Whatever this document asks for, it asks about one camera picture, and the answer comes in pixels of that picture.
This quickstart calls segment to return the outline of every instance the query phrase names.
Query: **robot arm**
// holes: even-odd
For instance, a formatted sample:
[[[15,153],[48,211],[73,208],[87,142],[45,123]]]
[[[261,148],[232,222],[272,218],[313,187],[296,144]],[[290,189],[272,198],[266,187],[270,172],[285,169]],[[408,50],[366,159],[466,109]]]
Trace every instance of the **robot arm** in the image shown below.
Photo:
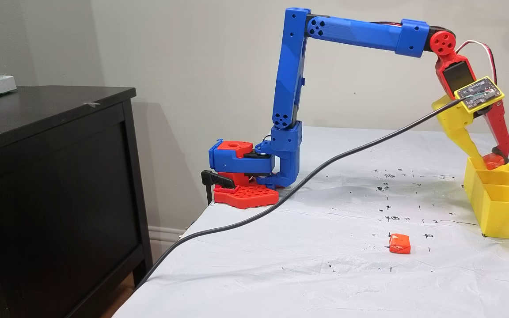
[[[301,87],[305,84],[303,70],[308,38],[390,50],[410,57],[421,57],[423,51],[434,52],[438,56],[436,75],[450,99],[455,99],[454,91],[476,79],[467,58],[454,51],[454,34],[444,28],[407,19],[401,23],[362,22],[314,15],[305,8],[288,8],[285,11],[275,86],[271,139],[264,140],[254,148],[251,143],[245,145],[235,141],[218,141],[209,151],[212,169],[231,178],[256,177],[259,185],[266,185],[269,189],[287,187],[294,183],[299,172],[302,139],[302,123],[297,120],[297,111]],[[503,121],[503,104],[501,101],[495,102],[492,107],[468,116],[475,118],[480,115],[487,118],[497,138],[495,153],[507,160],[509,136]],[[461,135],[461,138],[454,141],[462,149],[465,149],[461,144],[463,141],[468,139],[472,143],[464,129],[464,125],[470,122],[454,122],[450,125],[455,134]],[[467,134],[466,139],[461,129]],[[467,148],[469,155],[475,155],[472,147]],[[275,156],[280,158],[280,171],[276,174],[272,173]]]

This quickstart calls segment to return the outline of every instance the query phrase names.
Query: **blue joint bracket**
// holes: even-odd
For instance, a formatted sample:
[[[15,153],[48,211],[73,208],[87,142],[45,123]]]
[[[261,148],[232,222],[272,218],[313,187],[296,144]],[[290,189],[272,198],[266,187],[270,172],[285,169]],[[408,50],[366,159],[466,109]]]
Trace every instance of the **blue joint bracket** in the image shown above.
[[[276,186],[287,187],[296,181],[300,171],[301,133],[301,121],[297,121],[291,129],[273,127],[270,131],[271,139],[254,147],[256,153],[269,153],[280,158],[280,171],[268,177],[257,177],[259,185],[276,189]]]

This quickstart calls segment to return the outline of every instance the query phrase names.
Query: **white tablecloth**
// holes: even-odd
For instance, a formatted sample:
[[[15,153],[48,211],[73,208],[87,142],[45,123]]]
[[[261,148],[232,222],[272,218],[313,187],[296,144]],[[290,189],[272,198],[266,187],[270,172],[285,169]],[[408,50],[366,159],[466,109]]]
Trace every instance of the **white tablecloth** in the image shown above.
[[[298,180],[386,133],[305,127]],[[176,248],[115,318],[509,317],[509,240],[481,235],[466,159],[422,131],[342,159],[270,215]],[[262,210],[211,204],[186,234]],[[388,251],[390,233],[410,255]]]

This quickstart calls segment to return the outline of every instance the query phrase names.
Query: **yellow compartment box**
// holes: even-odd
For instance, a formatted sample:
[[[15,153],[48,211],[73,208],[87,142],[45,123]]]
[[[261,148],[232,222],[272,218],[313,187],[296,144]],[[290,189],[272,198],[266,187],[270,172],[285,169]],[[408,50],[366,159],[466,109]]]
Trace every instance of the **yellow compartment box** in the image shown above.
[[[469,158],[464,186],[482,234],[509,238],[509,165],[479,170]]]

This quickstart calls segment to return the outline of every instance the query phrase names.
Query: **yellow circuit board mount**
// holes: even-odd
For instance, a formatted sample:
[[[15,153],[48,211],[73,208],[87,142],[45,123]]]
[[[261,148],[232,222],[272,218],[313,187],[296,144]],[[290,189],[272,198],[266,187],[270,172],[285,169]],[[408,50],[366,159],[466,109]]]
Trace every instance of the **yellow circuit board mount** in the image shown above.
[[[504,93],[488,77],[481,78],[454,92],[455,98],[468,97],[461,102],[467,113],[472,114],[504,98]]]

